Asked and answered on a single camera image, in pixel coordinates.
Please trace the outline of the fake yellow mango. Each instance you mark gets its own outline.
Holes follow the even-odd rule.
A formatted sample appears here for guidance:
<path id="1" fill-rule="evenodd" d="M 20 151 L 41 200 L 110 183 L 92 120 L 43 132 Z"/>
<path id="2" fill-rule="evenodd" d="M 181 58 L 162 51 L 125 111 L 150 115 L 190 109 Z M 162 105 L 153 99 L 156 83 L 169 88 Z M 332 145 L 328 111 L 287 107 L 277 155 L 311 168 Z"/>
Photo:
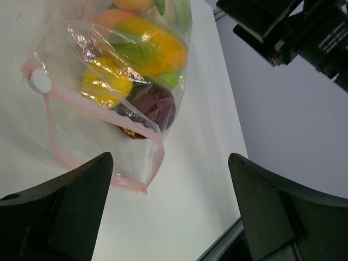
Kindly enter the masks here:
<path id="1" fill-rule="evenodd" d="M 186 43 L 172 31 L 145 18 L 128 18 L 115 27 L 109 43 L 116 54 L 143 76 L 178 71 L 188 58 Z"/>

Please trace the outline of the clear zip top bag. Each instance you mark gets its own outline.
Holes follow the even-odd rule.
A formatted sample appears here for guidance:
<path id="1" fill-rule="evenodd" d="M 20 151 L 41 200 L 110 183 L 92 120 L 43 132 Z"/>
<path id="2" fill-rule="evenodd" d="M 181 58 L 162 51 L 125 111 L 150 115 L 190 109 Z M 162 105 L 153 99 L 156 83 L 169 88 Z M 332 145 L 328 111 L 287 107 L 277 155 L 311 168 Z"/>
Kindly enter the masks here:
<path id="1" fill-rule="evenodd" d="M 52 150 L 74 169 L 110 152 L 114 186 L 146 193 L 185 92 L 189 1 L 47 1 L 23 64 L 42 94 Z"/>

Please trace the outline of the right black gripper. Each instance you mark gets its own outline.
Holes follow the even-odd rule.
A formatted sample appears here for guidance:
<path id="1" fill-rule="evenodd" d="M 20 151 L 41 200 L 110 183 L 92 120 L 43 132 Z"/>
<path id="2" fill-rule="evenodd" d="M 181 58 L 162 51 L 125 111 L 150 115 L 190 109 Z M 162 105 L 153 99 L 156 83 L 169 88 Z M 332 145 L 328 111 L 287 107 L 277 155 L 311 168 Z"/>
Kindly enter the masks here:
<path id="1" fill-rule="evenodd" d="M 233 32 L 253 48 L 272 66 L 277 53 L 275 45 L 287 37 L 290 14 L 301 1 L 235 0 L 218 1 L 217 7 L 237 22 Z"/>

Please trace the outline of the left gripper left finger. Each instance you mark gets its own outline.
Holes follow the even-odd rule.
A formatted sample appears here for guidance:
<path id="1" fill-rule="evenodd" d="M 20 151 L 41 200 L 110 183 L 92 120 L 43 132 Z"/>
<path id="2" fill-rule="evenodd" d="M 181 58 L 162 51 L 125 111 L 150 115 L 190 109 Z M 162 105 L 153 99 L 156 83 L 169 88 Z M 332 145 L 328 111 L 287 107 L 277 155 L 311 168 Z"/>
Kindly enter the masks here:
<path id="1" fill-rule="evenodd" d="M 1 199 L 1 260 L 91 260 L 113 171 L 111 153 Z"/>

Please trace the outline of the fake yellow lemon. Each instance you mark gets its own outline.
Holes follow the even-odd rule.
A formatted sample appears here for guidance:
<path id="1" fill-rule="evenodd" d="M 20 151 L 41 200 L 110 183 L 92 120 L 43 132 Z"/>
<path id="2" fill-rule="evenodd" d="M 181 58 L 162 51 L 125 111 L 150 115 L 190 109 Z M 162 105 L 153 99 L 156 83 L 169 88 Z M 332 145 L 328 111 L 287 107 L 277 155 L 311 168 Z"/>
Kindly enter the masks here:
<path id="1" fill-rule="evenodd" d="M 110 58 L 101 57 L 88 63 L 80 92 L 101 107 L 113 109 L 128 97 L 132 88 L 132 81 L 117 64 Z"/>

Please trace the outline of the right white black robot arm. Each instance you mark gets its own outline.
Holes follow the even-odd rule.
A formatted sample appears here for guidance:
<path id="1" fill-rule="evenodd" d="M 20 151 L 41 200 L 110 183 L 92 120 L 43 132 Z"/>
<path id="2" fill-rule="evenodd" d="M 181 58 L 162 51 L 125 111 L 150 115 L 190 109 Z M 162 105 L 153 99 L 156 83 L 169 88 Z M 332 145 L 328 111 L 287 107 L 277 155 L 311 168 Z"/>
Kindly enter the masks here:
<path id="1" fill-rule="evenodd" d="M 298 55 L 347 90 L 347 1 L 218 1 L 234 33 L 273 67 Z"/>

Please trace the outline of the fake green apple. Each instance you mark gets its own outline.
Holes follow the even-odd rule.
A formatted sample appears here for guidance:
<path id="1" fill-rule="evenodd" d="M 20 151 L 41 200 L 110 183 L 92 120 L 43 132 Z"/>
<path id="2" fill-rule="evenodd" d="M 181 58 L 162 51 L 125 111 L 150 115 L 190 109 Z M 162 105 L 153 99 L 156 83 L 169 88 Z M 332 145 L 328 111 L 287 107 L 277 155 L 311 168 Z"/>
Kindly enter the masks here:
<path id="1" fill-rule="evenodd" d="M 151 77 L 151 81 L 158 86 L 173 91 L 178 85 L 181 77 L 181 70 Z"/>

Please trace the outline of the fake pink peach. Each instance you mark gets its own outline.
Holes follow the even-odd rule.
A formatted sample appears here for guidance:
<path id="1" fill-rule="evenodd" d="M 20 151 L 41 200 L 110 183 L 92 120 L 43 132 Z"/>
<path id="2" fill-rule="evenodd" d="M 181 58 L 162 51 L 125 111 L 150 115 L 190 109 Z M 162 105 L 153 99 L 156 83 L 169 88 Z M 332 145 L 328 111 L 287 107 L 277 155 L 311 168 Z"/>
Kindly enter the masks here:
<path id="1" fill-rule="evenodd" d="M 114 29 L 120 22 L 129 18 L 137 17 L 134 13 L 120 9 L 108 9 L 96 15 L 93 23 Z"/>

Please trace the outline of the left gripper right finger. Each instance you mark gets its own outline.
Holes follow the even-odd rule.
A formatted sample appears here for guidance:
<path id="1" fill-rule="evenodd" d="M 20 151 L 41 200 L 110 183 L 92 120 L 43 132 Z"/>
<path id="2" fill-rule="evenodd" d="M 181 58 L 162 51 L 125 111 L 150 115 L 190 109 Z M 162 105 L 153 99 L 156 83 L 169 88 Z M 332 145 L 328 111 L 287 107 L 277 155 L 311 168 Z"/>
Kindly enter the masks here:
<path id="1" fill-rule="evenodd" d="M 347 199 L 232 153 L 229 171 L 253 260 L 347 260 Z"/>

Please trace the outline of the fake purple fruit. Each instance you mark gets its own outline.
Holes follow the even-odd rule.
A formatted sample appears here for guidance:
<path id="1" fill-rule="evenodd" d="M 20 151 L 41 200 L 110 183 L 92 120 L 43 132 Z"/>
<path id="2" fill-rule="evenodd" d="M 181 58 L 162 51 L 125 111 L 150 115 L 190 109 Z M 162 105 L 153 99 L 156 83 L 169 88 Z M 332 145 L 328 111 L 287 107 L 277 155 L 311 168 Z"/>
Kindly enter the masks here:
<path id="1" fill-rule="evenodd" d="M 117 112 L 146 128 L 155 129 L 154 124 L 157 124 L 164 134 L 175 119 L 176 105 L 172 92 L 155 84 L 134 87 L 127 101 L 142 115 L 123 105 L 117 107 Z"/>

